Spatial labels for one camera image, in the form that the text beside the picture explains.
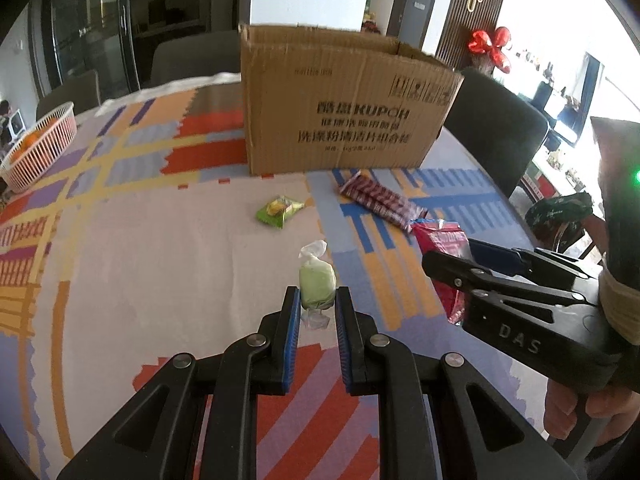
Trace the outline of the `person's right hand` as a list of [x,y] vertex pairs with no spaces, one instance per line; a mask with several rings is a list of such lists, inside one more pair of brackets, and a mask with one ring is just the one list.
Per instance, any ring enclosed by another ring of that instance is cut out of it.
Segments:
[[[548,380],[544,400],[544,430],[550,437],[565,440],[577,424],[578,394]],[[597,446],[621,437],[639,416],[639,395],[625,387],[607,386],[588,396],[585,412],[591,418],[608,418]]]

